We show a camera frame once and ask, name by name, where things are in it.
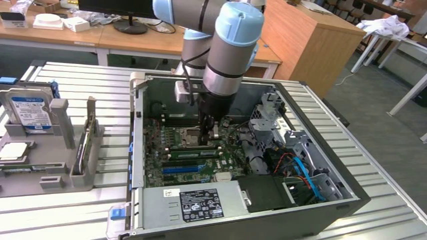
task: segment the green circuit board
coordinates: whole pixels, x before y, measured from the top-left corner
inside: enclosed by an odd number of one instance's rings
[[[216,181],[214,174],[222,172],[229,172],[232,177],[248,174],[250,170],[242,148],[233,140],[228,140],[236,126],[221,123],[217,129],[221,139],[209,141],[206,146],[197,146],[196,127],[164,127],[157,121],[149,120],[144,125],[145,186],[209,183]],[[174,172],[181,168],[197,171]]]

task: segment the gray floor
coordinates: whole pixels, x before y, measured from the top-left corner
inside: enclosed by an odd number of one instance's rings
[[[350,74],[357,57],[350,57],[336,83]],[[0,45],[0,76],[19,77],[33,59],[97,64],[95,55],[86,52]],[[130,67],[130,58],[114,55],[109,63],[116,67]],[[132,67],[169,70],[176,65],[176,60],[161,64],[157,59],[136,57]],[[409,102],[396,117],[385,113],[406,92],[408,89],[384,71],[364,67],[344,84],[333,86],[325,99],[349,121],[349,131],[425,212],[427,145],[418,137],[427,133],[427,108]]]

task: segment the computer monitor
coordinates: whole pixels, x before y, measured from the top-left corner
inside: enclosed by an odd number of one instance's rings
[[[146,32],[145,25],[140,22],[133,22],[132,17],[157,19],[152,0],[78,0],[78,9],[128,16],[128,21],[120,20],[113,23],[113,28],[126,34],[142,34]]]

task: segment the monitor stand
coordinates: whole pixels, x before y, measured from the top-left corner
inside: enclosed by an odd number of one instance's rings
[[[128,16],[128,20],[118,20],[112,24],[113,28],[125,34],[144,34],[148,30],[146,26],[132,20],[132,16]]]

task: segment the wooden cabinet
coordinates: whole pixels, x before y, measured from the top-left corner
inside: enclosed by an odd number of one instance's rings
[[[281,60],[273,78],[305,82],[322,98],[365,32],[334,15],[266,0],[261,39]]]

